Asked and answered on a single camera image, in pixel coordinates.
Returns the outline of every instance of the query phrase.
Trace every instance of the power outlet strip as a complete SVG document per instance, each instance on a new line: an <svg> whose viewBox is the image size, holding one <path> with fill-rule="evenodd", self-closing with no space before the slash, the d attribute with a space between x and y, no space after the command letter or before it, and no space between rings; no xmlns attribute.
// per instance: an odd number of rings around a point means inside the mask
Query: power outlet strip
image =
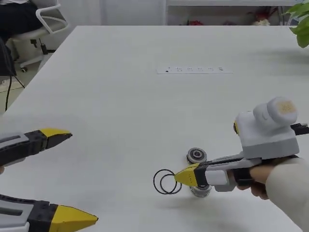
<svg viewBox="0 0 309 232"><path fill-rule="evenodd" d="M211 73L233 73L222 67L183 67L183 66L166 66L157 68L158 74L211 74Z"/></svg>

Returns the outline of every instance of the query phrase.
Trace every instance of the white office chair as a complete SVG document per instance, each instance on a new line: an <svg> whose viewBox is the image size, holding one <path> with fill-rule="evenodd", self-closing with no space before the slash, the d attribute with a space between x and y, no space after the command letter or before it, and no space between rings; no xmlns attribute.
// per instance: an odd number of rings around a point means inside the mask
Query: white office chair
<svg viewBox="0 0 309 232"><path fill-rule="evenodd" d="M13 41L30 40L32 44L37 47L37 40L41 43L42 55L33 58L20 64L23 72L27 71L26 66L37 62L45 63L45 59L49 58L49 53L55 50L47 50L46 45L42 43L41 38L49 34L56 34L66 30L70 25L60 11L60 3L58 0L31 0L38 6L36 16L42 23L42 27L38 30L27 32L24 34L15 35L12 37Z"/></svg>

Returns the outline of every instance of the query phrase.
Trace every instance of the plant leaf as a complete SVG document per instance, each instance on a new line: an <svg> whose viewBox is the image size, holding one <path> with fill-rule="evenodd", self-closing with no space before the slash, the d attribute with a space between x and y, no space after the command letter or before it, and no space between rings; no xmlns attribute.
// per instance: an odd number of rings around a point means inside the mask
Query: plant leaf
<svg viewBox="0 0 309 232"><path fill-rule="evenodd" d="M305 48L309 45L309 34L297 35L297 43L301 48Z"/></svg>
<svg viewBox="0 0 309 232"><path fill-rule="evenodd" d="M297 11L295 11L295 13L293 14L293 17L298 17L299 15L303 14L304 12L309 11L309 2L303 4L302 6L300 6Z"/></svg>
<svg viewBox="0 0 309 232"><path fill-rule="evenodd" d="M293 32L293 34L297 35L297 28L290 28L291 32Z"/></svg>
<svg viewBox="0 0 309 232"><path fill-rule="evenodd" d="M296 28L290 28L295 35L302 35L309 33L309 17L304 18Z"/></svg>
<svg viewBox="0 0 309 232"><path fill-rule="evenodd" d="M296 5L292 6L289 10L287 10L287 11L285 12L285 14L290 14L290 13L293 13L293 12L298 11L298 9L299 9L302 5L303 5L302 3L299 3L299 4L296 4Z"/></svg>

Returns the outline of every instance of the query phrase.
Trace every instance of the metal cylinder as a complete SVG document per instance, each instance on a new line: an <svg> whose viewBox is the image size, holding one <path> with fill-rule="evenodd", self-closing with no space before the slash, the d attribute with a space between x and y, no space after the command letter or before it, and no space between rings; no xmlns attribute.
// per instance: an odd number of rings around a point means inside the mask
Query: metal cylinder
<svg viewBox="0 0 309 232"><path fill-rule="evenodd" d="M194 147L188 151L187 161L190 164L202 163L207 161L207 154L200 148Z"/></svg>
<svg viewBox="0 0 309 232"><path fill-rule="evenodd" d="M191 192L196 197L205 198L207 197L211 192L212 187L210 185L205 187L190 187Z"/></svg>

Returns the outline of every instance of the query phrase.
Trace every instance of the chair leg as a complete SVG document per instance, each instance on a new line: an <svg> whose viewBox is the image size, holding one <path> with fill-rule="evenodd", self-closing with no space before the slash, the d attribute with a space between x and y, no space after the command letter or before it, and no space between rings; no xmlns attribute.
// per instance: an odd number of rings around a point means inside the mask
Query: chair leg
<svg viewBox="0 0 309 232"><path fill-rule="evenodd" d="M43 59L44 59L44 55L40 55L40 56L38 56L38 57L36 57L36 58L33 58L33 59L31 59L31 60L28 60L28 61L26 61L26 62L21 63L21 64L19 65L19 67L20 67L21 69L23 69L23 68L25 68L26 66L28 66L28 65L30 65L30 64L34 64L34 63L37 63L37 62L41 62Z"/></svg>

